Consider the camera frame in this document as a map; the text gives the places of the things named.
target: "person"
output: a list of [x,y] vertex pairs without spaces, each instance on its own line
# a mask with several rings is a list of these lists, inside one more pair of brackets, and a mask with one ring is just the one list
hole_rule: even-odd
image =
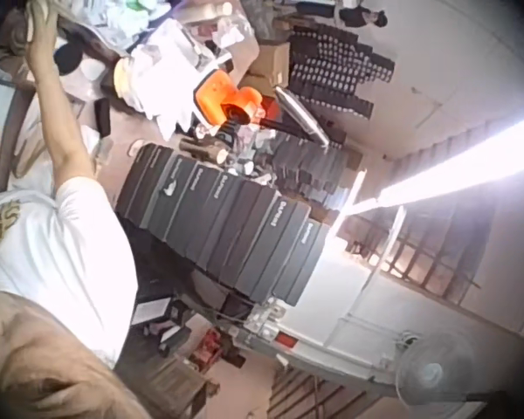
[[336,0],[335,5],[315,2],[296,2],[293,4],[295,14],[298,16],[333,18],[338,27],[362,28],[373,24],[383,28],[388,24],[384,10],[371,11],[359,3],[356,7],[342,7],[341,0]]
[[133,255],[54,64],[57,13],[28,7],[55,192],[0,194],[0,402],[13,417],[146,418],[111,370],[134,310]]

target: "electric fan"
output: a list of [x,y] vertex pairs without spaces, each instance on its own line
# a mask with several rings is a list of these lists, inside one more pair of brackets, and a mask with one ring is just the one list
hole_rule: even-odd
[[414,416],[446,418],[464,402],[483,402],[489,395],[471,394],[475,366],[467,339],[439,333],[417,340],[400,357],[396,391]]

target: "red object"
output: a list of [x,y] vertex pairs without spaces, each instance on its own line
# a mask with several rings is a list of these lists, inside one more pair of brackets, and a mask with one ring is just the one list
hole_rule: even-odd
[[297,345],[298,339],[294,338],[293,336],[289,336],[288,334],[285,334],[283,332],[279,332],[278,336],[275,339],[276,342],[280,343],[284,347],[288,347],[289,349],[293,349],[295,345]]
[[221,358],[223,349],[221,347],[221,333],[211,328],[203,336],[202,340],[189,357],[189,361],[198,366],[198,371],[204,374],[216,361]]

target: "stack of boxes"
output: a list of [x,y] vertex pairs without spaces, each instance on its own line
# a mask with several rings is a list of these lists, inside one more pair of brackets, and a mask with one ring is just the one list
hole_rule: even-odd
[[289,83],[289,43],[259,41],[260,54],[251,64],[239,87],[253,87],[264,96],[275,97],[275,86]]

